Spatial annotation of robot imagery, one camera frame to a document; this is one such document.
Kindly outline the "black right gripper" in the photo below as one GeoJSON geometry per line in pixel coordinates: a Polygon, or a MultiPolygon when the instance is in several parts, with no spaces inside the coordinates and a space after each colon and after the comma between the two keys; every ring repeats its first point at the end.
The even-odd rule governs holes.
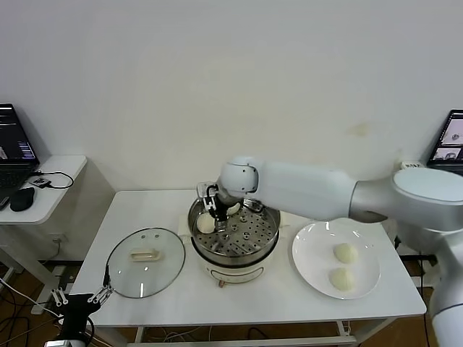
{"type": "Polygon", "coordinates": [[[218,192],[213,196],[214,201],[214,210],[215,210],[215,219],[217,221],[221,220],[221,214],[224,213],[224,220],[228,219],[231,215],[232,202],[227,197],[222,197],[218,192]]]}

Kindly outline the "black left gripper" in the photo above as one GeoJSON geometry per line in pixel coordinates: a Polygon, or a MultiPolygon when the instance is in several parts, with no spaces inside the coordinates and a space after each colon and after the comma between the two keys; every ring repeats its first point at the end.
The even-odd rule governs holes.
{"type": "Polygon", "coordinates": [[[84,338],[89,316],[101,308],[113,293],[109,266],[105,266],[103,282],[96,294],[72,294],[68,298],[62,288],[51,289],[57,307],[62,307],[63,322],[60,338],[84,338]]]}

